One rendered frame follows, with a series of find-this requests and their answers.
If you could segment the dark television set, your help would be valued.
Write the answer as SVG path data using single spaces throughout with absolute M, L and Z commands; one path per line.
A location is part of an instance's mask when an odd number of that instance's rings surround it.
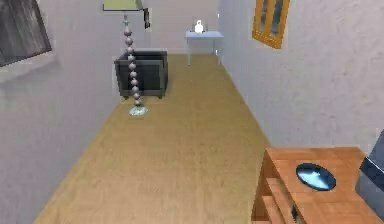
M 363 159 L 355 190 L 384 222 L 384 129 L 370 153 Z

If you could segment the orange wooden cabinet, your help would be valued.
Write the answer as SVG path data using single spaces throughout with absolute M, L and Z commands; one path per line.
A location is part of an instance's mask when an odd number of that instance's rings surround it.
M 356 147 L 267 148 L 252 224 L 384 224 L 355 191 L 364 157 Z M 335 188 L 316 191 L 304 185 L 296 176 L 301 163 L 326 168 Z

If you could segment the beaded floor lamp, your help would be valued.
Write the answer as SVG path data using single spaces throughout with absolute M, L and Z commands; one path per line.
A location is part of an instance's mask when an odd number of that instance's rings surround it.
M 142 9 L 142 0 L 103 0 L 103 10 L 105 12 L 122 12 L 124 16 L 123 34 L 125 36 L 126 52 L 128 53 L 127 61 L 133 92 L 132 97 L 134 99 L 134 106 L 129 111 L 132 116 L 142 116 L 148 112 L 148 109 L 142 104 L 141 95 L 139 93 L 139 81 L 137 80 L 138 74 L 136 72 L 136 58 L 134 56 L 132 31 L 129 28 L 128 20 L 129 12 L 138 12 Z

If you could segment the blue glass dish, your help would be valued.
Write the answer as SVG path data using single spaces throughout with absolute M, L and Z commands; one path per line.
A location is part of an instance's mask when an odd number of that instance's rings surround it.
M 299 164 L 296 167 L 296 176 L 301 183 L 316 191 L 330 191 L 336 186 L 334 175 L 317 164 Z

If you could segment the orange framed wall picture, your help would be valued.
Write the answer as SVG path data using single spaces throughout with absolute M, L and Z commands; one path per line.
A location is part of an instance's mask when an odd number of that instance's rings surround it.
M 256 0 L 252 37 L 274 48 L 282 47 L 290 0 Z

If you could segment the pale blue side table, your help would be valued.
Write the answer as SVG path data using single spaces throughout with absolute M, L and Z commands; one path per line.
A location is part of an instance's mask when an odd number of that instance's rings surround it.
M 186 39 L 186 54 L 187 54 L 187 65 L 191 65 L 191 55 L 192 50 L 190 47 L 190 42 L 192 40 L 198 40 L 198 39 L 210 39 L 213 44 L 212 53 L 217 56 L 218 64 L 221 64 L 221 57 L 220 57 L 220 47 L 218 45 L 219 41 L 224 37 L 223 34 L 221 34 L 219 31 L 205 31 L 201 34 L 187 31 L 185 33 L 185 39 Z

